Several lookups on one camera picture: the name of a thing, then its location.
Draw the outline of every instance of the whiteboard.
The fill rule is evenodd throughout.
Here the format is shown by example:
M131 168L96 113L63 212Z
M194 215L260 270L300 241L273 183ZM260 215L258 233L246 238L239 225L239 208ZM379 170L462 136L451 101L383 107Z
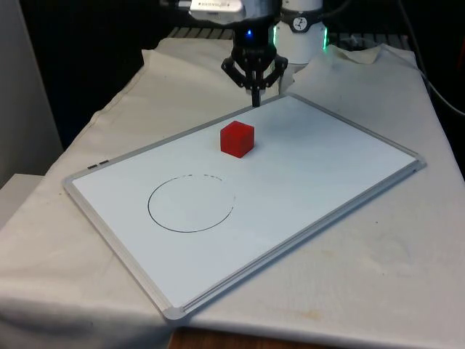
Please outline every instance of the whiteboard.
M219 149L234 120L255 127L241 159ZM65 188L163 314L180 318L423 165L287 95L94 165Z

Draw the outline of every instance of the white tablecloth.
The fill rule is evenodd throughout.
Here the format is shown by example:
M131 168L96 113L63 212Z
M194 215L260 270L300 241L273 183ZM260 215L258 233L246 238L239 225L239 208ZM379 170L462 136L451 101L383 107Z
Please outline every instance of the white tablecloth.
M0 232L0 345L146 348L188 321L340 345L465 347L464 182L420 75L387 52L362 65L330 48L291 90L420 153L428 167L192 318L162 318L61 181L249 105L220 69L230 48L167 39L144 52L144 68Z

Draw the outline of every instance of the whiteboard frame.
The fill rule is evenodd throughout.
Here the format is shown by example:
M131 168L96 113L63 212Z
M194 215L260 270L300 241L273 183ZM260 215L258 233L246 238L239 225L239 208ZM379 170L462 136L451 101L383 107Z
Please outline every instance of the whiteboard frame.
M295 247L297 244L300 244L301 242L303 242L303 240L306 240L310 236L313 236L316 233L322 231L325 227L327 227L331 223L337 221L338 219L342 218L346 214L358 208L359 206L361 206L362 204L364 204L371 198L379 195L386 189L399 183L401 180L404 180L406 177L410 176L414 172L417 172L426 166L425 160L417 153L395 142L392 142L391 140L388 140L387 138L381 135L378 135L369 129L366 129L365 127L362 127L350 120L347 120L346 118L336 113L328 111L325 108L320 107L319 105L316 105L310 102L309 100L306 100L298 95L287 93L284 95L279 95L279 96L270 98L264 101L262 104L268 104L268 103L271 103L275 100L279 100L280 98L284 98L284 97L296 98L297 100L300 100L312 106L313 108L316 108L324 113L327 113L328 115L333 116L334 118L340 121L343 121L344 123L349 124L350 126L356 129L359 129L360 131L363 131L364 133L367 133L377 138L378 140L395 147L396 149L404 153L407 153L408 155L414 157L415 161L407 165L406 167L400 169L399 171L395 172L388 178L382 180L381 182L374 185L373 187L369 188L368 190L364 191L363 193L359 194L358 196L354 197L352 200L348 201L344 205L338 207L337 209L333 210L327 215L321 217L316 222L312 223L311 225L307 226L301 231L295 233L290 238L283 241L281 244L275 246L273 249L264 253L263 255L256 258L255 260L252 260L247 265L243 266L241 269L235 271L233 274L222 279L218 283L212 285L209 289L205 290L204 292L199 294L197 297L195 297L191 301L186 302L181 307L176 308L168 301L168 299L164 296L163 292L156 286L155 282L151 280L148 274L146 274L146 272L140 267L138 262L132 257L132 255L129 253L126 247L119 241L119 239L116 237L114 232L108 227L105 221L98 215L98 213L94 210L94 208L90 205L90 203L79 192L79 190L73 184L73 181L80 177L89 175L95 171L98 171L102 168L105 168L107 166L116 164L120 161L124 161L128 158L131 158L132 156L136 156L137 154L144 153L145 151L149 151L153 148L167 144L169 142L177 140L186 135L190 135L191 133L197 132L198 130L204 129L206 127L210 127L212 125L218 124L219 122L233 118L237 115L240 115L242 113L252 110L253 107L247 107L239 111L236 111L234 113L227 114L226 116L223 116L221 118L218 118L213 121L202 124L200 126L194 127L185 132L181 132L177 135L168 137L164 140L160 140L151 145L147 145L143 148L137 149L125 155L118 156L109 161L105 160L105 161L100 162L99 164L91 165L87 169L77 172L75 174L72 174L71 176L66 177L63 180L63 187L66 189L70 197L75 201L76 205L81 209L84 215L87 216L89 221L93 224L93 226L97 229L100 235L104 238L104 240L109 245L109 247L116 253L116 255L119 257L121 262L125 265L128 271L133 275L137 283L144 289L144 291L147 293L149 298L155 303L155 305L158 307L158 309L160 309L162 314L168 319L177 320L177 319L180 319L186 316L191 311L207 303L209 300L213 299L218 294L230 288L233 284L238 283L240 280L251 275L253 272L265 266L267 263L271 262L278 256L287 252L289 249Z

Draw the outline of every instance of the red cube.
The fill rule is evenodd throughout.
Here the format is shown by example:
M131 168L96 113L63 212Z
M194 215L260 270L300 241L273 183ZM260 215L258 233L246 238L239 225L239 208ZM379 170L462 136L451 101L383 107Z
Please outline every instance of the red cube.
M221 151L242 158L254 147L254 127L233 121L220 132Z

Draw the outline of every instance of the black cable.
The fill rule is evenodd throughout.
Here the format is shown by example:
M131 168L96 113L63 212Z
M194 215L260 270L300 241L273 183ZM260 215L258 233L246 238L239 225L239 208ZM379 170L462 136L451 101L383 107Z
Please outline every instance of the black cable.
M412 23L411 23L410 19L408 18L408 15L407 15L407 12L405 11L405 7L404 7L404 4L402 3L402 0L397 0L397 5L399 6L400 13L402 14L405 25L407 26L408 35L410 36L410 39L412 41L413 48L416 51L416 57L418 58L418 63L420 65L420 70L424 74L425 81L429 81L428 76L426 74L426 67L425 67L425 64L424 64L424 61L423 61L423 56L421 56L420 46L419 46L418 41L416 40L416 35L415 35L415 32L413 31ZM431 87L429 85L429 82L426 83L426 90L428 91L428 95L431 97Z
M341 6L339 6L337 9L334 9L330 12L323 13L320 16L321 20L326 20L328 18L337 16L339 13L343 12L350 4L352 3L352 0L346 0Z

